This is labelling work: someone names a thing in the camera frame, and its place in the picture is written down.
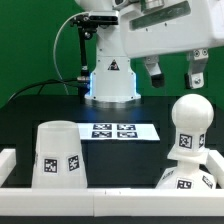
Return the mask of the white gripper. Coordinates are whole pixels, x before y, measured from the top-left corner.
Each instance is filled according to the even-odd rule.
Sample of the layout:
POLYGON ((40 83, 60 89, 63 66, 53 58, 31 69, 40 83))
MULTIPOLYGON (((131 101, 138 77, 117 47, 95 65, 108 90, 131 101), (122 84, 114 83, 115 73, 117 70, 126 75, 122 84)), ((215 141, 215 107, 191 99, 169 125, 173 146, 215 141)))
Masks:
POLYGON ((224 46, 224 0, 164 0, 145 12, 138 2, 120 11, 119 25, 127 56, 145 57, 153 87, 163 87, 165 79, 159 57, 152 55, 190 51, 186 85, 198 89, 204 86, 207 48, 224 46))

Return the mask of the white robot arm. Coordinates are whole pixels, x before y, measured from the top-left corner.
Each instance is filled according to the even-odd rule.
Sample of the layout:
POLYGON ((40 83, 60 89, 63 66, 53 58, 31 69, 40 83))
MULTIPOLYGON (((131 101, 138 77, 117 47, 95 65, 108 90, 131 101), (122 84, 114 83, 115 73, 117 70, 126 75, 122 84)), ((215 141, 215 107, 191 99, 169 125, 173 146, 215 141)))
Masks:
POLYGON ((114 106, 141 99, 133 58, 142 58, 152 85, 164 85, 159 57, 185 52, 187 85, 204 85, 210 48, 224 46, 224 0, 75 0, 85 10, 83 36, 97 34, 96 67, 85 100, 114 106))

